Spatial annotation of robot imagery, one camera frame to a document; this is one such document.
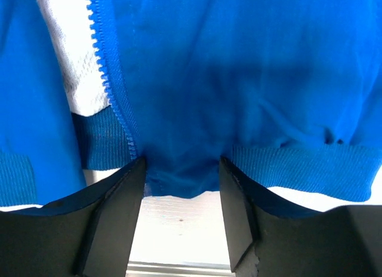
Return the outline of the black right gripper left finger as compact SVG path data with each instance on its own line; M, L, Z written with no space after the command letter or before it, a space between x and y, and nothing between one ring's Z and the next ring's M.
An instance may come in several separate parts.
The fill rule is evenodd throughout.
M146 161L41 208L1 213L2 276L125 276Z

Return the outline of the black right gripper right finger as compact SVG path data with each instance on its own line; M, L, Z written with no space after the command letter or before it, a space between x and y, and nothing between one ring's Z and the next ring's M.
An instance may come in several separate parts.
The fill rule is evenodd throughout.
M273 193L226 158L220 199L236 276L380 276L381 207L311 210Z

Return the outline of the blue white red jacket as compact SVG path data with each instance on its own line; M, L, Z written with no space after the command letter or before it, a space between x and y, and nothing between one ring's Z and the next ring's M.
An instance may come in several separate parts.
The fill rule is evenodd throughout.
M145 194L265 187L370 198L381 0L1 0L1 206L145 157Z

